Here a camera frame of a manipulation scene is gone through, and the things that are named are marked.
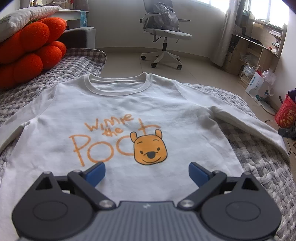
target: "sweatshirt collar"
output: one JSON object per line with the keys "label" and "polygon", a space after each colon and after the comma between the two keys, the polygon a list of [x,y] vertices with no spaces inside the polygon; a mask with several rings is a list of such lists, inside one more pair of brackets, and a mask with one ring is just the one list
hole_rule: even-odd
{"label": "sweatshirt collar", "polygon": [[[143,85],[137,89],[131,89],[126,91],[106,91],[99,88],[96,88],[92,83],[99,83],[99,84],[111,84],[111,83],[133,83],[133,82],[143,82]],[[134,93],[141,92],[147,89],[151,84],[151,77],[146,72],[130,78],[117,78],[117,79],[110,79],[110,78],[102,78],[97,77],[92,74],[84,75],[84,83],[86,87],[93,93],[105,96],[120,96],[120,95],[130,95]]]}

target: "white plastic bag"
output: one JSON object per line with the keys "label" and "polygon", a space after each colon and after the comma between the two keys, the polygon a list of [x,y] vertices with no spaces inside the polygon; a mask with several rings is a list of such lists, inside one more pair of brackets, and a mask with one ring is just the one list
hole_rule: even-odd
{"label": "white plastic bag", "polygon": [[273,85],[276,80],[276,75],[272,72],[271,69],[269,69],[262,73],[262,78],[270,85]]}
{"label": "white plastic bag", "polygon": [[243,73],[248,77],[252,78],[255,74],[256,70],[255,67],[251,68],[250,66],[246,65],[245,68],[243,69]]}

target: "white pillow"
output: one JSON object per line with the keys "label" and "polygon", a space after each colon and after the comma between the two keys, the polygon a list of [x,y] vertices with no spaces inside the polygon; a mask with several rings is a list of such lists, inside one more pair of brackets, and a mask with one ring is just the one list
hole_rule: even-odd
{"label": "white pillow", "polygon": [[0,43],[34,19],[46,18],[59,10],[58,6],[27,7],[16,10],[0,19]]}

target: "window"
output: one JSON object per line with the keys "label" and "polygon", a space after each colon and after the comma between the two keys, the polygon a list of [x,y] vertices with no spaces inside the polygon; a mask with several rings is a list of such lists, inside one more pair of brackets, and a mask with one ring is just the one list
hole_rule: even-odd
{"label": "window", "polygon": [[198,0],[200,2],[209,4],[213,7],[220,9],[222,12],[226,12],[229,6],[229,0]]}
{"label": "window", "polygon": [[289,21],[289,7],[282,0],[246,0],[245,10],[250,10],[255,19],[266,20],[279,27]]}

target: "bear ear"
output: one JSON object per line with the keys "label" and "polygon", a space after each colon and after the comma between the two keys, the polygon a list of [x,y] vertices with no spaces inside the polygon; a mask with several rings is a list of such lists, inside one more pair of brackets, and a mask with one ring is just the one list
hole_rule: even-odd
{"label": "bear ear", "polygon": [[138,138],[137,133],[134,131],[130,134],[130,137],[131,137],[132,142],[135,142],[135,140],[137,140],[137,138]]}
{"label": "bear ear", "polygon": [[155,130],[155,135],[157,135],[160,139],[163,138],[163,134],[162,134],[161,130],[159,130],[159,129]]}

